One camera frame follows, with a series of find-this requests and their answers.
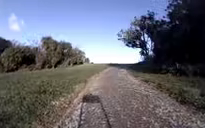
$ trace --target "grassy field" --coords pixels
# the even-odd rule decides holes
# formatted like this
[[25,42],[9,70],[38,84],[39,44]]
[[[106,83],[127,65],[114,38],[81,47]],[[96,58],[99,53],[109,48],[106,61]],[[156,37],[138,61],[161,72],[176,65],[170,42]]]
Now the grassy field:
[[79,85],[106,65],[81,65],[0,74],[0,127],[50,127],[62,116]]
[[205,78],[143,73],[140,70],[131,69],[130,71],[136,78],[151,83],[177,101],[205,111]]

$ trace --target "grass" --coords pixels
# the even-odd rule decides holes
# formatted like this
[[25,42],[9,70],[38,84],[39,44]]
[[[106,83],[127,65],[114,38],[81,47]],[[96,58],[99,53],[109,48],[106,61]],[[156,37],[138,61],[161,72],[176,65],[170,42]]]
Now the grass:
[[47,127],[56,123],[72,94],[83,88],[80,83],[105,68],[106,65],[81,65],[0,74],[0,127]]
[[205,78],[143,73],[143,70],[133,69],[130,70],[136,78],[152,83],[151,85],[183,104],[192,105],[199,110],[205,111]]

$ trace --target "treeline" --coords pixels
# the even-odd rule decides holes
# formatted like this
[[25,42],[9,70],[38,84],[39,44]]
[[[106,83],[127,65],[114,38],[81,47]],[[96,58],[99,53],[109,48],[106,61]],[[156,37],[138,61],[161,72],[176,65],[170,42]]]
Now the treeline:
[[82,50],[52,37],[43,37],[38,47],[16,45],[0,37],[0,72],[67,67],[89,61]]
[[135,17],[121,30],[119,40],[140,48],[147,62],[159,72],[205,75],[205,0],[169,0],[167,15],[155,12]]

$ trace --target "white cloud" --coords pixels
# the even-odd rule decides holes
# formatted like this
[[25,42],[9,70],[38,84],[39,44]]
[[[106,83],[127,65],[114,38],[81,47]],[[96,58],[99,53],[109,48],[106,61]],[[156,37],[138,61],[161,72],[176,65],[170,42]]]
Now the white cloud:
[[15,32],[21,31],[21,27],[24,26],[24,20],[19,20],[18,17],[12,13],[8,19],[9,29]]
[[21,25],[25,25],[24,20],[21,20],[20,23],[21,23]]

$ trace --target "dry grass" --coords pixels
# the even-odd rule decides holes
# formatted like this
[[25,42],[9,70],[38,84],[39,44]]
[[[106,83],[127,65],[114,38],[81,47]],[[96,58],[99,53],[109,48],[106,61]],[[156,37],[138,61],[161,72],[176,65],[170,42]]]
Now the dry grass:
[[205,78],[176,77],[169,74],[142,73],[131,70],[136,78],[153,83],[156,88],[183,104],[205,110]]

